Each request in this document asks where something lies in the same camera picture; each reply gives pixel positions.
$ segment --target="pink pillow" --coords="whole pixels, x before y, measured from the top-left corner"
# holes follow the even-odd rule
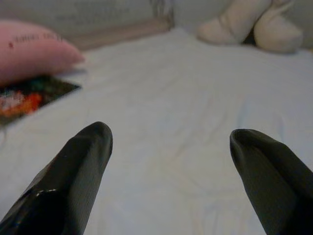
[[[49,29],[0,21],[0,86],[63,72],[83,61],[78,49]]]

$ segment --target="colorful book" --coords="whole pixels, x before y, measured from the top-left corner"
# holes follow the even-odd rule
[[[81,88],[55,77],[40,76],[0,89],[0,125],[6,126]]]

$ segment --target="stuffed animal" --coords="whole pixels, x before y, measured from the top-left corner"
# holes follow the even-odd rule
[[[261,49],[292,53],[303,42],[303,32],[282,16],[293,0],[234,0],[219,17],[198,28],[198,38],[218,45],[241,44],[253,32]]]

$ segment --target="bed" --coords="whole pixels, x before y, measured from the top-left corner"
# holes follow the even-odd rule
[[[313,56],[215,47],[177,28],[85,53],[83,86],[2,132],[0,217],[65,142],[113,132],[86,235],[264,235],[229,152],[237,128],[287,144],[313,169]]]

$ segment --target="wrinkled sheet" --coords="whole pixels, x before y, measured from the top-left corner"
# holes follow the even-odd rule
[[[313,169],[313,56],[215,47],[182,29],[86,53],[83,89],[1,133],[0,217],[80,129],[108,124],[111,161],[86,235],[264,235],[229,153],[236,128]]]

